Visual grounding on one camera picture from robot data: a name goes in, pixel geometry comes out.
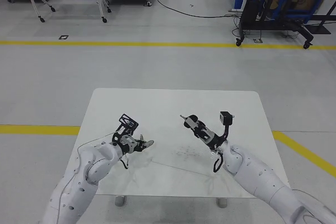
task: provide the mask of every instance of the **cart wheel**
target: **cart wheel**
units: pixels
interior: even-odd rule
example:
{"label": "cart wheel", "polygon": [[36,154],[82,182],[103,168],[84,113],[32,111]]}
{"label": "cart wheel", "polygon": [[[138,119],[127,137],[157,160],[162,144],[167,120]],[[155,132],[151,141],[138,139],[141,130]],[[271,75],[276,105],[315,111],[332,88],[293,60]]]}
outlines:
{"label": "cart wheel", "polygon": [[310,44],[309,43],[305,43],[304,44],[304,49],[307,49],[307,48],[309,48],[310,47]]}

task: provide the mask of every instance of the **white table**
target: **white table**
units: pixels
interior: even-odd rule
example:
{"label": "white table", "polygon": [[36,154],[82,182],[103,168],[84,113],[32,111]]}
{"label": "white table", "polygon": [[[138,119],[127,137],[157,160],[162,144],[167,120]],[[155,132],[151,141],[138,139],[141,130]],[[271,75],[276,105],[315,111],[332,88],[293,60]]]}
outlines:
{"label": "white table", "polygon": [[74,166],[79,145],[115,131],[118,119],[126,113],[139,123],[134,137],[143,134],[155,144],[128,155],[128,170],[117,163],[99,182],[96,194],[252,198],[225,170],[213,173],[215,159],[211,159],[209,148],[179,117],[195,114],[221,135],[220,111],[235,116],[228,139],[249,149],[289,186],[259,95],[252,91],[98,88],[68,167]]}

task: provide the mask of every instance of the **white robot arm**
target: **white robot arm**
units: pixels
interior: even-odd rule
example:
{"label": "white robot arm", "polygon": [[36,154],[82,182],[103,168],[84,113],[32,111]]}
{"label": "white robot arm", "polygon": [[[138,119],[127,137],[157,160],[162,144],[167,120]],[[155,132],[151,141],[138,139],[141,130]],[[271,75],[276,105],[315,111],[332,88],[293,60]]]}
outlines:
{"label": "white robot arm", "polygon": [[262,160],[248,150],[231,145],[227,139],[233,115],[221,112],[220,120],[225,126],[222,136],[209,130],[198,117],[191,115],[184,119],[184,126],[190,128],[212,151],[220,155],[220,165],[214,165],[214,172],[223,168],[251,195],[265,201],[285,221],[286,224],[306,224],[305,217],[313,217],[320,223],[336,224],[336,216],[326,207],[297,198],[296,194]]}
{"label": "white robot arm", "polygon": [[99,181],[112,166],[124,154],[142,152],[153,144],[153,141],[145,142],[142,135],[140,140],[132,137],[138,123],[129,116],[123,114],[119,121],[121,125],[112,139],[106,135],[95,139],[101,140],[98,145],[88,145],[93,140],[78,147],[76,166],[67,170],[55,187],[41,223],[75,224],[94,198]]}

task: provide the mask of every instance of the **metal stand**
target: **metal stand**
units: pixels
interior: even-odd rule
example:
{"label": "metal stand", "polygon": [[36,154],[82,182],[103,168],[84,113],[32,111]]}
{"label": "metal stand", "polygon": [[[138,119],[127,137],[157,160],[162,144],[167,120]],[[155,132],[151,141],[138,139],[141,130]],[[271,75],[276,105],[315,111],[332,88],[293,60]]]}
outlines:
{"label": "metal stand", "polygon": [[314,36],[312,36],[303,26],[298,22],[286,18],[287,10],[291,4],[292,0],[286,0],[285,5],[281,9],[280,16],[276,20],[266,21],[267,10],[270,9],[272,0],[269,0],[265,6],[265,10],[259,21],[256,20],[256,16],[259,13],[259,2],[256,0],[247,0],[245,3],[244,10],[241,14],[239,21],[239,38],[236,38],[236,45],[240,46],[245,39],[244,30],[291,30],[293,32],[299,32],[306,41],[304,43],[304,49],[310,47],[311,41]]}
{"label": "metal stand", "polygon": [[101,0],[98,0],[97,3],[99,4],[99,7],[100,7],[100,13],[101,13],[102,22],[107,23],[107,19],[103,15]]}
{"label": "metal stand", "polygon": [[106,8],[107,8],[107,12],[108,13],[111,13],[112,11],[111,11],[111,9],[110,9],[110,1],[108,1],[108,0],[102,0],[102,2],[103,2],[103,4],[106,6]]}
{"label": "metal stand", "polygon": [[228,206],[227,198],[217,198],[217,205],[220,208],[226,208]]}
{"label": "metal stand", "polygon": [[[45,4],[47,4],[50,7],[50,9],[51,9],[52,12],[56,12],[55,8],[52,7],[52,5],[50,5],[46,0],[42,0],[42,2],[45,3]],[[40,21],[41,22],[45,22],[44,18],[41,17],[38,9],[36,8],[35,0],[31,0],[31,4],[34,7],[34,10],[35,10],[36,14],[38,15],[38,18],[40,19]]]}
{"label": "metal stand", "polygon": [[127,196],[116,196],[116,199],[114,201],[114,204],[117,206],[117,207],[122,207],[125,203],[127,199]]}
{"label": "metal stand", "polygon": [[[331,15],[332,11],[335,8],[336,8],[336,1],[334,2],[334,4],[332,5],[332,7],[330,8],[330,10],[327,12],[326,18],[328,18]],[[328,29],[326,29],[324,27],[324,23],[325,22],[326,22],[326,19],[322,20],[321,23],[318,26],[306,25],[305,27],[312,34],[331,34],[330,31],[328,31]]]}

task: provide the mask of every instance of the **gray floor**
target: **gray floor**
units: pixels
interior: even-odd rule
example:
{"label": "gray floor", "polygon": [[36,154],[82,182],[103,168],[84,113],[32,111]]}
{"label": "gray floor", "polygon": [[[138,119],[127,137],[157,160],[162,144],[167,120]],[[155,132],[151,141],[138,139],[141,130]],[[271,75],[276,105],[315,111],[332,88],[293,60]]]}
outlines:
{"label": "gray floor", "polygon": [[[152,7],[112,6],[101,22],[94,1],[52,0],[55,14],[31,4],[0,0],[0,40],[161,41],[234,43],[231,18],[191,18]],[[223,0],[164,0],[199,15],[224,15]],[[336,24],[316,45],[336,45]],[[247,43],[258,32],[252,32]],[[263,32],[264,44],[298,44],[280,32]],[[272,130],[336,166],[336,51],[238,48],[0,46],[0,124],[80,125],[98,87],[253,90]],[[35,223],[64,172],[75,136],[0,135],[0,224]],[[336,212],[336,180],[277,142],[293,188],[305,190]],[[265,203],[230,199],[95,198],[79,223],[283,223]]]}

